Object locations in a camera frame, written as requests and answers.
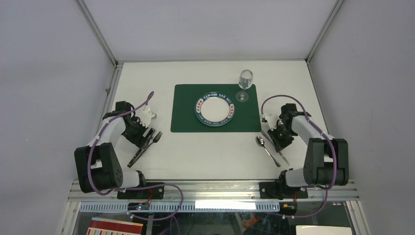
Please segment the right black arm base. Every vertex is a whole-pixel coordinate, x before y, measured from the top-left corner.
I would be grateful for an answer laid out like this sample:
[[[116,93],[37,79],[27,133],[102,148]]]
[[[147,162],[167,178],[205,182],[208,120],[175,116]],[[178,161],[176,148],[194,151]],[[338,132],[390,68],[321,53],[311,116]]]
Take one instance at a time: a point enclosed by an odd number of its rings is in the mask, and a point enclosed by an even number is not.
[[[307,199],[308,192],[299,187],[287,187],[278,182],[260,182],[259,193],[261,199]]]

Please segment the silver fork dark handle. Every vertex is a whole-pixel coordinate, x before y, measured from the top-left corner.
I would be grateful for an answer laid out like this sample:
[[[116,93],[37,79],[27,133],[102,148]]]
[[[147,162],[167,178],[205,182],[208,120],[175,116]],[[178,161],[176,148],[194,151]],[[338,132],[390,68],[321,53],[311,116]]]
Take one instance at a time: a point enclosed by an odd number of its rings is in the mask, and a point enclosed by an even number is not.
[[[145,153],[147,149],[142,148],[139,149],[136,154],[132,157],[132,159],[129,161],[129,163],[127,164],[128,168],[131,168],[137,161],[138,159],[143,155],[143,153]]]

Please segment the white plate teal rim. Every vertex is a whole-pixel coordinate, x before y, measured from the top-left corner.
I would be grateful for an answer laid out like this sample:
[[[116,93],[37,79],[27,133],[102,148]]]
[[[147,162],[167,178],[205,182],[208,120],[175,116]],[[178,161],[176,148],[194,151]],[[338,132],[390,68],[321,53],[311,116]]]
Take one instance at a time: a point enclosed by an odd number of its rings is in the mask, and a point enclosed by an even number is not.
[[[225,93],[208,92],[197,99],[194,113],[202,124],[220,127],[229,123],[234,117],[235,104]]]

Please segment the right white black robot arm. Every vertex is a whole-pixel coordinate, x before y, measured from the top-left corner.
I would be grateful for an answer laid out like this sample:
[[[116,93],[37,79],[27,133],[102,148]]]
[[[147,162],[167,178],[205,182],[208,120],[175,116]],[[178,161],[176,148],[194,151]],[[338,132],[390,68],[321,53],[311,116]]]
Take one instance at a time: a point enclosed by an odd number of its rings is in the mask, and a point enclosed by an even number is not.
[[[268,187],[265,197],[305,199],[307,187],[323,189],[345,186],[349,181],[348,143],[319,128],[307,112],[300,112],[294,103],[282,106],[275,126],[267,131],[275,150],[280,152],[300,137],[307,145],[304,164],[299,169],[284,170]]]

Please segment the dark green placemat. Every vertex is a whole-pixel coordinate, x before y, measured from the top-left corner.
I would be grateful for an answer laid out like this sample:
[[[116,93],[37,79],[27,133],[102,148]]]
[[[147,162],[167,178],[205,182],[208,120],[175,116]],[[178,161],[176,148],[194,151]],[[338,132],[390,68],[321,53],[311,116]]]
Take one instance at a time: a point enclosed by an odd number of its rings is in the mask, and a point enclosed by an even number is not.
[[[255,85],[246,90],[248,100],[236,99],[241,91],[237,84],[178,84],[175,86],[171,132],[174,133],[218,133],[218,132],[260,132],[260,111]],[[235,105],[235,115],[225,125],[208,126],[198,120],[195,114],[197,100],[208,92],[223,93]]]

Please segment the silver table knife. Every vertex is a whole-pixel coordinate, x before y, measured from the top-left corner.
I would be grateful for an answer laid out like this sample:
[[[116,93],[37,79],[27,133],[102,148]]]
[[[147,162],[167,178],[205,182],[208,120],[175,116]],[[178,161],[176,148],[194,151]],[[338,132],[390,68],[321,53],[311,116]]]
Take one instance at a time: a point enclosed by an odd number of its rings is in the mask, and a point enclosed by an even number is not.
[[[264,130],[261,130],[261,134],[273,145],[273,147],[275,147],[275,144],[273,143],[272,139],[268,136],[268,134]],[[281,151],[278,151],[278,154],[284,159],[284,161],[288,165],[290,165],[289,161],[286,159],[286,157],[283,155]]]

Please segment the clear drinking glass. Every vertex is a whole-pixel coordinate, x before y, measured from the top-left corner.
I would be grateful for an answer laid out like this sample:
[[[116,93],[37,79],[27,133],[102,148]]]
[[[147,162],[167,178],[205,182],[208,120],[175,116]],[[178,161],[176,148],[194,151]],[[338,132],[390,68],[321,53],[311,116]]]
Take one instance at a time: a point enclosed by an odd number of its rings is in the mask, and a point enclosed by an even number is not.
[[[238,86],[241,89],[236,93],[236,99],[239,102],[246,102],[249,94],[246,92],[252,86],[254,74],[251,70],[242,70],[239,76]]]

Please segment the silver spoon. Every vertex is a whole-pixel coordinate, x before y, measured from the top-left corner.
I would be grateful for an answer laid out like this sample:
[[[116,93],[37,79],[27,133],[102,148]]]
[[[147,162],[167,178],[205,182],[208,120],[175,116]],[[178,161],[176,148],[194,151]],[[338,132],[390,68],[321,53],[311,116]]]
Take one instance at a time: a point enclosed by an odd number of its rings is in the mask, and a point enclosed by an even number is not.
[[[261,136],[256,136],[255,141],[258,146],[262,147],[265,152],[270,156],[270,158],[273,160],[274,164],[277,167],[281,167],[281,164],[272,156],[272,154],[269,152],[269,150],[265,147],[265,141]]]

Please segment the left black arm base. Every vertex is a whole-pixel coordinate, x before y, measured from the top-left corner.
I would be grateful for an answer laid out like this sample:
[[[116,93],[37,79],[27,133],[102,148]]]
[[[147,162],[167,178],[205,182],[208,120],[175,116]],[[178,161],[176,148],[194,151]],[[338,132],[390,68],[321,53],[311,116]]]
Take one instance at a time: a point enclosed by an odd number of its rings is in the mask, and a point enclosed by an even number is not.
[[[149,182],[146,184],[150,189],[144,190],[126,190],[125,192],[119,191],[117,193],[117,199],[120,200],[147,200],[155,199],[161,200],[164,198],[164,186],[160,186],[163,182]]]

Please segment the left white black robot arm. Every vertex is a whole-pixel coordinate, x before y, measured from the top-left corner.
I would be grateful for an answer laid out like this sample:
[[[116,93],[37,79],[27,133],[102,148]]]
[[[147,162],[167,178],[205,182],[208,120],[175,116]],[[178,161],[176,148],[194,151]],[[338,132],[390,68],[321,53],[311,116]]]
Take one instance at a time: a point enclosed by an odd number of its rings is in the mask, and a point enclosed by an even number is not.
[[[117,102],[115,110],[104,115],[94,139],[74,152],[81,191],[106,195],[112,189],[128,188],[134,198],[143,198],[147,194],[143,173],[129,165],[122,167],[115,147],[120,137],[124,137],[143,150],[155,132],[150,124],[156,118],[157,114],[147,105],[136,111],[127,101]]]

